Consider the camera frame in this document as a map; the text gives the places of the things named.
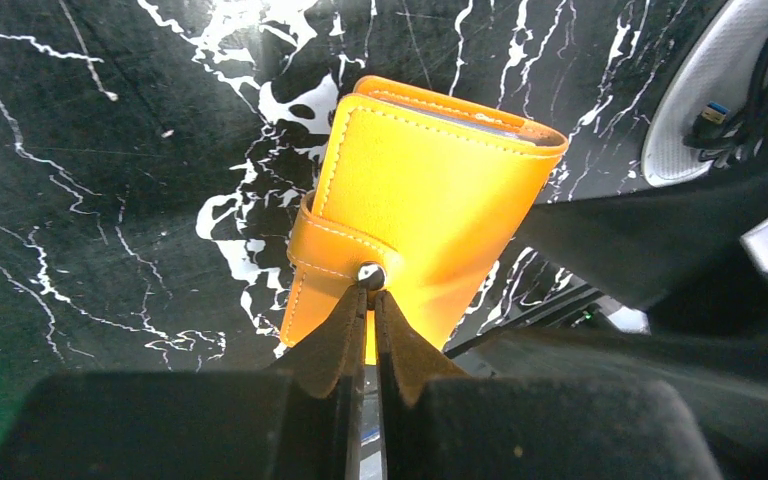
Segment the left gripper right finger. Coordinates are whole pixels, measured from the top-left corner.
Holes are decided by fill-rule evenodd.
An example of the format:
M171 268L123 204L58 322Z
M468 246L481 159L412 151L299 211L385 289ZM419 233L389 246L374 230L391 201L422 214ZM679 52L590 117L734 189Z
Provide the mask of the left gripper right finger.
M431 381L469 377L411 327L390 292L376 295L374 314L379 372L405 407L413 407Z

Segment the orange leather card holder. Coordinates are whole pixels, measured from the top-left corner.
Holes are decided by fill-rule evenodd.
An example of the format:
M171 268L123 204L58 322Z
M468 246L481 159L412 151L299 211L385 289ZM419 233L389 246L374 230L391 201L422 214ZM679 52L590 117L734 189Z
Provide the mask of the orange leather card holder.
M568 146L526 118L361 78L290 234L281 342L313 332L374 263L410 326L442 348Z

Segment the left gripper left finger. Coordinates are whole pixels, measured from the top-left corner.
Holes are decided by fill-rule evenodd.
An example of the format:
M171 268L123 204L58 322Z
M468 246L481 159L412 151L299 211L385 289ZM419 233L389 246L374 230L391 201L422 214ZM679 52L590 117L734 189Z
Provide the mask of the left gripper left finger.
M327 318L267 371L290 376L309 396L324 399L346 383L364 384L368 291L349 287Z

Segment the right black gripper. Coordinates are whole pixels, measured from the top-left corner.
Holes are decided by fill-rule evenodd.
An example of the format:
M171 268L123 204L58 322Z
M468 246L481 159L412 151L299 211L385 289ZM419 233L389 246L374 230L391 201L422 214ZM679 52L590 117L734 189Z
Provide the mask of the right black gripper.
M721 173L533 207L520 236L655 333L768 338L768 272L743 236L768 219L768 152Z

